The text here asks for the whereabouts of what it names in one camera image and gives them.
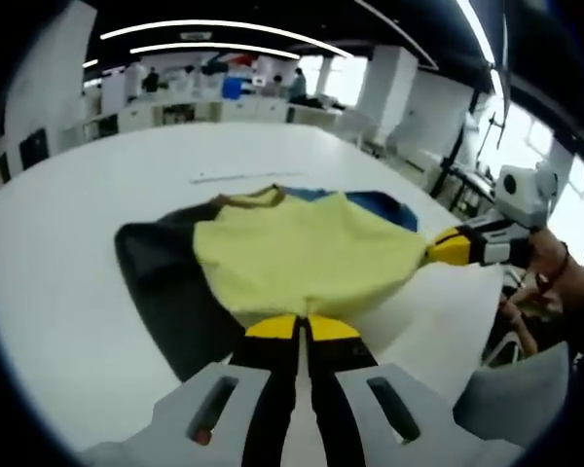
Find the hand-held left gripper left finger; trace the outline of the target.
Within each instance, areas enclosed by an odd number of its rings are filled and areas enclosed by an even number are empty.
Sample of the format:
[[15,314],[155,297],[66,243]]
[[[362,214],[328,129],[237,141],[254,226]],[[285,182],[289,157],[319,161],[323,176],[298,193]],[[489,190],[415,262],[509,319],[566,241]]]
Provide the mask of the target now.
[[164,396],[150,423],[83,451],[86,466],[277,466],[295,406],[301,320],[251,327],[227,363],[210,363]]

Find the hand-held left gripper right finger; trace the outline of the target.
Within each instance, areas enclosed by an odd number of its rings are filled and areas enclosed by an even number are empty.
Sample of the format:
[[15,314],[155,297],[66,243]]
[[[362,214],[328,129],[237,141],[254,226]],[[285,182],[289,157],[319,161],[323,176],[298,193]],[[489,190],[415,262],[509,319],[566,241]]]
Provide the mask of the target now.
[[435,391],[376,361],[360,334],[333,318],[308,324],[311,405],[330,466],[510,466],[521,454],[455,422]]

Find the person's right hand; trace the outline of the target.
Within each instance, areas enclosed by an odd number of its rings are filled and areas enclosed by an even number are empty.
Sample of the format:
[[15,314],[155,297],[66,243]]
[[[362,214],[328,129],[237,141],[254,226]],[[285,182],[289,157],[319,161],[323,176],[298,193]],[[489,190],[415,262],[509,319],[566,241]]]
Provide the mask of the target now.
[[537,291],[543,295],[551,290],[566,272],[568,249],[566,244],[558,240],[547,228],[530,234],[529,247],[528,272],[534,275]]

